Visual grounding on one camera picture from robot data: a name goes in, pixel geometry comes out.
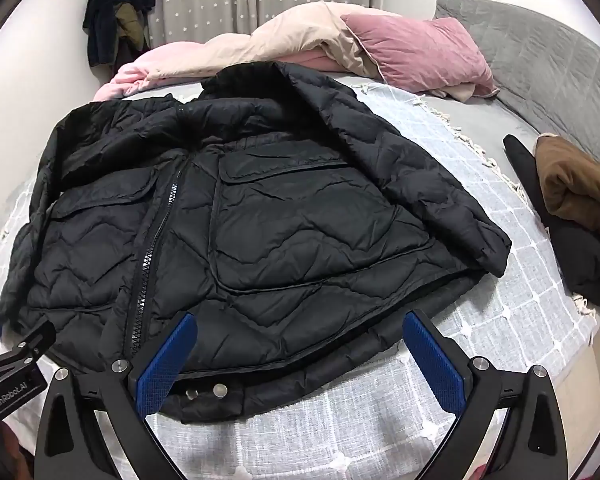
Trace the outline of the pink velvet pillow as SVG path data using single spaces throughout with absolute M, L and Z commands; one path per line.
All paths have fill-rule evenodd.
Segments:
M 486 58 L 455 18 L 348 14 L 342 20 L 393 87 L 417 93 L 469 86 L 477 98 L 498 93 Z

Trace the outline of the black quilted puffer jacket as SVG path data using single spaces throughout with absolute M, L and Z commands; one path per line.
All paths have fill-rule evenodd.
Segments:
M 198 339 L 163 413 L 220 422 L 296 402 L 392 347 L 486 274 L 507 234 L 434 156 L 348 87 L 277 63 L 189 102 L 91 102 L 53 130 L 0 297 L 50 321 L 79 374 L 131 359 L 175 315 Z

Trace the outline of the folded brown garment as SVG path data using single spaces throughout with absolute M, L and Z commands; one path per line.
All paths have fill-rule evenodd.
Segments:
M 600 164 L 553 133 L 538 137 L 534 157 L 548 212 L 600 234 Z

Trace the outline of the beige pink duvet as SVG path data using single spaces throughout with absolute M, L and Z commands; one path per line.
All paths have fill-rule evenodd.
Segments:
M 119 68 L 94 98 L 121 99 L 184 80 L 211 77 L 228 66 L 265 61 L 297 64 L 324 73 L 351 73 L 385 82 L 375 62 L 342 20 L 348 14 L 400 15 L 349 3 L 303 3 L 277 15 L 251 34 L 226 32 L 204 44 L 177 41 L 156 47 Z M 473 91 L 469 86 L 458 86 L 447 92 L 428 92 L 465 102 L 476 98 Z

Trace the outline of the folded black garment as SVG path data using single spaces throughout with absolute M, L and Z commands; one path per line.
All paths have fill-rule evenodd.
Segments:
M 503 144 L 509 163 L 542 225 L 548 229 L 567 288 L 600 307 L 600 235 L 576 222 L 550 214 L 544 204 L 535 158 L 531 152 L 511 134 L 504 138 Z

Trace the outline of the dark clothes hanging on wall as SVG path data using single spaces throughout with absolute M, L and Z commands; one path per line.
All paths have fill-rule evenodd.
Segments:
M 156 0 L 87 0 L 83 30 L 87 61 L 116 72 L 147 52 L 148 14 Z

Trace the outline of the grey quilted headboard cushion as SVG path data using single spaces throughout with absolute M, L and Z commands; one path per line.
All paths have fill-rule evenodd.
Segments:
M 600 163 L 597 44 L 544 14 L 492 0 L 437 0 L 434 16 L 455 18 L 466 28 L 509 110 Z

